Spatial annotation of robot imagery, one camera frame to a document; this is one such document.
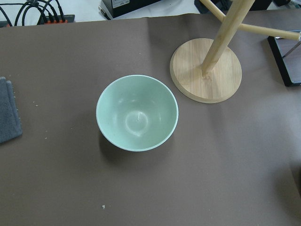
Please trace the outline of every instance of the electrical cord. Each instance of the electrical cord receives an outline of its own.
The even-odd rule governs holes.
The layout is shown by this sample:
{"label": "electrical cord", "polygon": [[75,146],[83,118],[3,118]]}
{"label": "electrical cord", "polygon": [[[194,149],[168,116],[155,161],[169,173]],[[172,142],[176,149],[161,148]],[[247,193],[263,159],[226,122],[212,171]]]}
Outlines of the electrical cord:
{"label": "electrical cord", "polygon": [[[23,5],[24,3],[1,3],[0,6],[13,6],[13,5]],[[48,17],[51,23],[54,22],[53,16],[51,15],[51,12],[46,8],[45,9],[48,12]]]}
{"label": "electrical cord", "polygon": [[2,9],[1,6],[0,6],[0,11],[3,13],[4,17],[6,18],[6,20],[7,20],[8,24],[9,24],[9,26],[12,27],[13,25],[12,25],[12,23],[11,23],[9,17],[6,15],[5,11]]}
{"label": "electrical cord", "polygon": [[[52,1],[52,0],[48,0],[48,2],[44,5],[44,8],[45,8],[45,9],[46,9],[46,7],[47,7],[48,5],[50,5],[50,2],[51,2],[51,1]],[[62,22],[64,23],[66,20],[65,20],[65,17],[64,17],[64,13],[63,13],[62,7],[61,7],[60,3],[58,2],[58,0],[55,0],[55,1],[56,1],[56,3],[57,3],[57,7],[58,7],[58,9],[59,9],[59,11],[60,11],[60,14],[61,14]]]}
{"label": "electrical cord", "polygon": [[39,12],[41,13],[42,15],[42,18],[44,20],[44,23],[47,23],[47,18],[45,16],[45,14],[42,12],[42,9],[40,9],[38,6],[34,6],[34,5],[29,5],[25,10],[24,10],[24,13],[23,13],[23,16],[22,16],[22,26],[25,26],[25,17],[26,17],[26,13],[29,9],[31,8],[37,8],[39,10]]}
{"label": "electrical cord", "polygon": [[[44,11],[45,11],[44,9],[45,9],[47,6],[49,6],[49,7],[51,8],[52,12],[53,12],[53,16],[55,17],[56,22],[59,23],[59,22],[60,22],[60,19],[58,18],[57,13],[56,13],[55,9],[53,8],[53,6],[50,4],[51,0],[49,0],[49,1],[38,0],[38,1],[43,2],[43,3],[45,4],[45,5],[44,5],[44,8],[43,8],[43,10],[42,10],[42,12],[44,13]],[[41,21],[41,16],[40,16],[40,18],[39,18],[39,20],[38,20],[37,25],[40,24],[40,21]]]}
{"label": "electrical cord", "polygon": [[[53,19],[53,16],[51,15],[51,12],[48,9],[45,9],[45,10],[48,12],[48,17],[49,17],[50,22],[53,23],[55,20]],[[41,13],[41,16],[45,15],[45,13],[42,10],[39,10],[39,11]]]}
{"label": "electrical cord", "polygon": [[[52,10],[52,12],[53,12],[53,16],[55,17],[56,22],[59,23],[60,20],[59,20],[59,18],[58,18],[58,16],[57,16],[57,13],[56,13],[55,9],[54,9],[53,6],[50,4],[50,2],[46,2],[46,1],[44,1],[44,0],[38,0],[38,1],[39,1],[39,2],[45,3],[45,5],[44,5],[44,8],[45,8],[45,9],[46,9],[46,7],[49,5],[49,7],[51,8],[51,10]],[[18,12],[18,14],[17,14],[17,16],[16,16],[15,26],[17,26],[17,24],[18,24],[18,20],[19,20],[19,17],[20,17],[20,15],[21,15],[22,11],[23,11],[24,8],[25,8],[26,6],[28,6],[28,5],[30,5],[30,2],[27,1],[27,2],[25,2],[25,3],[22,5],[22,7],[20,8],[20,10],[19,10],[19,12]],[[42,17],[43,17],[43,16],[42,16],[42,14],[41,14],[40,19],[38,20],[37,25],[40,24],[40,21],[41,21],[41,18],[42,18]]]}

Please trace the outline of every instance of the bamboo stand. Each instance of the bamboo stand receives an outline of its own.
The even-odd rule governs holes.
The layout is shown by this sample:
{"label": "bamboo stand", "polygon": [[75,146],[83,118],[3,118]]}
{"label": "bamboo stand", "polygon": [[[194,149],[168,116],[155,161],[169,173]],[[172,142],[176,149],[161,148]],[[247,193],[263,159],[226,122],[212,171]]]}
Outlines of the bamboo stand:
{"label": "bamboo stand", "polygon": [[214,40],[194,39],[173,54],[170,73],[176,87],[202,103],[218,103],[238,89],[242,71],[238,58],[227,47],[237,29],[299,40],[300,34],[241,24],[255,0],[233,1],[225,16],[210,0],[200,0],[222,25]]}

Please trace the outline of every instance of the wooden dowel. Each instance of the wooden dowel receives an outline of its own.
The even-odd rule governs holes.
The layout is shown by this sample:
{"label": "wooden dowel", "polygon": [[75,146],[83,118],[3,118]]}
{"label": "wooden dowel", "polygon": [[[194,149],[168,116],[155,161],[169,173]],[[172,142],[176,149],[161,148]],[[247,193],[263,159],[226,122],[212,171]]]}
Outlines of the wooden dowel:
{"label": "wooden dowel", "polygon": [[298,32],[287,32],[282,31],[278,29],[273,28],[267,28],[267,27],[260,27],[260,26],[254,26],[254,25],[248,25],[248,24],[241,24],[238,29],[246,32],[253,32],[257,34],[263,34],[273,37],[280,37],[283,39],[290,39],[290,40],[301,40],[301,33]]}
{"label": "wooden dowel", "polygon": [[217,8],[217,6],[211,2],[210,0],[199,0],[200,2],[203,3],[204,6],[206,6],[206,8],[213,14],[215,15],[215,17],[223,22],[224,18],[225,18],[225,14],[219,9]]}
{"label": "wooden dowel", "polygon": [[[206,6],[207,9],[210,10],[210,12],[213,15],[215,15],[218,20],[220,20],[221,22],[224,21],[226,15],[219,8],[217,8],[217,6],[213,4],[210,0],[199,0],[199,1],[202,2],[203,5]],[[297,32],[287,32],[278,29],[266,28],[266,27],[248,25],[248,24],[240,24],[238,26],[238,29],[246,32],[253,32],[257,34],[280,37],[284,39],[299,40],[299,41],[301,40],[301,33],[297,33]]]}
{"label": "wooden dowel", "polygon": [[207,77],[218,62],[254,2],[255,0],[236,0],[232,3],[202,63],[202,74],[204,77]]}

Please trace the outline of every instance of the ceramic bowl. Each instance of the ceramic bowl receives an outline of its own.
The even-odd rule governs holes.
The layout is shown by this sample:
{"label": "ceramic bowl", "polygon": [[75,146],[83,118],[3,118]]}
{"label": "ceramic bowl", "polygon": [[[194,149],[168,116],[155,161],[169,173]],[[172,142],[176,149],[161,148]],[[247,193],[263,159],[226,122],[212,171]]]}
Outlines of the ceramic bowl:
{"label": "ceramic bowl", "polygon": [[170,89],[145,75],[115,80],[102,92],[96,106],[102,134],[115,146],[133,152],[164,143],[177,125],[178,114]]}

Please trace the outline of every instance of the gray cloth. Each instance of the gray cloth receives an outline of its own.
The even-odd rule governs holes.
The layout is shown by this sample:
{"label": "gray cloth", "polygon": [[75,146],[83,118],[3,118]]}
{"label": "gray cloth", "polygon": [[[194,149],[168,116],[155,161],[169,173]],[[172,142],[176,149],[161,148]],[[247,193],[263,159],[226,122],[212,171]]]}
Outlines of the gray cloth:
{"label": "gray cloth", "polygon": [[0,77],[0,143],[22,134],[11,81]]}

